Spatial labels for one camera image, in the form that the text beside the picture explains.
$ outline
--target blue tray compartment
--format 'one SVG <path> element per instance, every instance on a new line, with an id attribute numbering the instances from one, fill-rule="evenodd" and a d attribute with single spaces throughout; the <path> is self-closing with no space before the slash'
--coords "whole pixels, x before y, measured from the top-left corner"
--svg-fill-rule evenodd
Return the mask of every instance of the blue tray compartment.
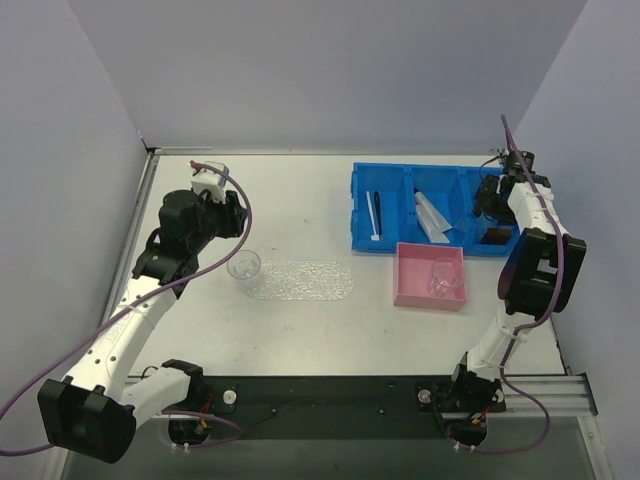
<path id="1" fill-rule="evenodd" d="M 410 236 L 411 217 L 407 193 L 408 174 L 404 165 L 397 164 L 354 164 L 351 194 L 353 212 L 351 214 L 352 248 L 363 252 L 394 252 L 398 242 L 407 242 Z M 380 194 L 382 213 L 381 241 L 371 240 L 373 227 L 367 203 L 367 191 Z"/>
<path id="2" fill-rule="evenodd" d="M 445 232 L 450 243 L 436 244 L 459 247 L 464 241 L 469 228 L 467 221 L 464 190 L 466 185 L 461 178 L 460 167 L 440 167 L 435 165 L 415 165 L 411 171 L 411 193 L 414 187 L 420 190 L 434 207 L 447 219 L 453 227 Z M 412 209 L 415 212 L 415 199 L 412 198 Z M 430 245 L 427 234 L 416 221 L 412 225 L 411 243 Z"/>
<path id="3" fill-rule="evenodd" d="M 473 210 L 473 205 L 475 204 L 474 195 L 482 182 L 479 174 L 478 167 L 460 167 L 463 172 L 463 181 L 466 183 L 466 191 L 469 194 L 469 214 L 467 215 L 467 219 L 469 222 L 469 227 L 467 230 L 467 237 L 465 240 L 465 244 L 463 246 L 464 253 L 466 255 L 475 255 L 482 257 L 504 257 L 511 254 L 513 247 L 515 247 L 518 242 L 518 238 L 520 238 L 520 230 L 518 230 L 517 225 L 506 226 L 501 225 L 500 228 L 509 228 L 511 230 L 511 239 L 506 245 L 483 245 L 480 243 L 480 240 L 487 232 L 487 229 L 491 227 L 497 227 L 498 222 L 485 217 L 484 215 L 480 215 L 480 217 L 476 218 L 471 211 Z M 491 173 L 493 175 L 500 175 L 502 169 L 500 168 L 483 168 L 482 175 L 487 175 Z"/>

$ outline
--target glass cup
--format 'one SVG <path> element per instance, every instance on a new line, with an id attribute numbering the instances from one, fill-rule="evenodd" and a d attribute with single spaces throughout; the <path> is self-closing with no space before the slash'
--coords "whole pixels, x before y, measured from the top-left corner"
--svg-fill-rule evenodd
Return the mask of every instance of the glass cup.
<path id="1" fill-rule="evenodd" d="M 240 250 L 227 262 L 227 271 L 242 290 L 249 291 L 260 285 L 260 266 L 261 261 L 257 253 Z"/>
<path id="2" fill-rule="evenodd" d="M 455 258 L 443 257 L 433 262 L 429 291 L 434 297 L 446 297 L 464 285 L 464 269 Z"/>

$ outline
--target white wall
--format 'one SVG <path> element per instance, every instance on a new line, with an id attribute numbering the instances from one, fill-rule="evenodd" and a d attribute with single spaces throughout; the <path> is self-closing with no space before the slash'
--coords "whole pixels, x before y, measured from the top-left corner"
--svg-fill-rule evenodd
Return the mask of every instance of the white wall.
<path id="1" fill-rule="evenodd" d="M 554 325 L 589 375 L 616 478 L 638 478 L 640 3 L 590 0 L 516 132 L 586 263 Z"/>
<path id="2" fill-rule="evenodd" d="M 70 0 L 151 146 L 475 152 L 586 0 Z"/>
<path id="3" fill-rule="evenodd" d="M 1 0 L 1 403 L 99 323 L 145 155 L 67 2 Z M 35 397 L 2 448 L 44 443 Z M 39 478 L 45 455 L 0 476 Z"/>

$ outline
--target metal bolt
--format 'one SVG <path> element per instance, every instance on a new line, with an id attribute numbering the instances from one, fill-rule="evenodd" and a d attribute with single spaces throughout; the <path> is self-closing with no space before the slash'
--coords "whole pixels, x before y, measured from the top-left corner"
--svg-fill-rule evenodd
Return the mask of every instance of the metal bolt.
<path id="1" fill-rule="evenodd" d="M 423 388 L 418 392 L 418 401 L 420 403 L 431 403 L 431 392 Z"/>
<path id="2" fill-rule="evenodd" d="M 236 403 L 237 398 L 238 398 L 238 395 L 233 390 L 227 390 L 222 394 L 222 401 L 226 405 L 233 405 L 234 403 Z"/>

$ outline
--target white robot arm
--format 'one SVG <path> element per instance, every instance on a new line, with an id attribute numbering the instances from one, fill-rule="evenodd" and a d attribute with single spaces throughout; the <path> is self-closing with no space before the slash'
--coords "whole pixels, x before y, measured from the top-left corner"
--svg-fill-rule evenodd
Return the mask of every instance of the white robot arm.
<path id="1" fill-rule="evenodd" d="M 226 167 L 213 164 L 227 173 Z M 38 393 L 45 431 L 53 445 L 108 463 L 122 457 L 137 427 L 171 405 L 197 410 L 205 402 L 202 369 L 178 360 L 165 362 L 151 377 L 126 387 L 127 377 L 162 316 L 180 298 L 197 255 L 214 237 L 239 237 L 246 209 L 224 179 L 196 170 L 191 190 L 167 194 L 160 228 L 147 240 L 114 315 L 128 310 L 86 350 L 63 380 L 47 380 Z M 135 307 L 136 299 L 185 279 Z"/>
<path id="2" fill-rule="evenodd" d="M 502 174 L 487 175 L 476 192 L 474 214 L 517 224 L 520 238 L 500 275 L 496 316 L 480 341 L 465 353 L 453 375 L 452 392 L 464 411 L 483 412 L 502 401 L 501 365 L 506 363 L 510 344 L 513 341 L 511 357 L 529 334 L 522 327 L 533 325 L 549 308 L 559 259 L 556 228 L 547 213 L 555 221 L 564 247 L 563 277 L 555 312 L 566 306 L 586 253 L 585 242 L 571 237 L 560 223 L 548 179 L 532 169 L 534 155 L 521 154 L 537 193 L 525 178 L 515 152 L 503 158 Z M 543 208 L 539 197 L 546 207 Z"/>
<path id="3" fill-rule="evenodd" d="M 569 232 L 562 226 L 560 219 L 553 208 L 553 193 L 551 188 L 544 185 L 538 187 L 538 191 L 544 197 L 547 210 L 555 219 L 563 235 Z M 547 235 L 555 235 L 554 229 L 542 212 L 542 207 L 535 194 L 526 182 L 513 186 L 507 200 L 509 209 L 513 212 L 521 233 L 526 229 L 538 229 Z M 513 338 L 514 331 L 520 325 L 530 324 L 535 321 L 533 315 L 521 312 L 507 313 L 506 305 L 500 302 L 496 316 L 489 329 L 485 332 L 478 344 L 469 350 L 467 355 L 467 368 L 479 378 L 494 381 L 500 378 L 500 362 L 504 358 L 507 346 Z M 512 356 L 522 342 L 526 342 L 529 332 L 518 333 L 516 342 L 511 350 Z"/>

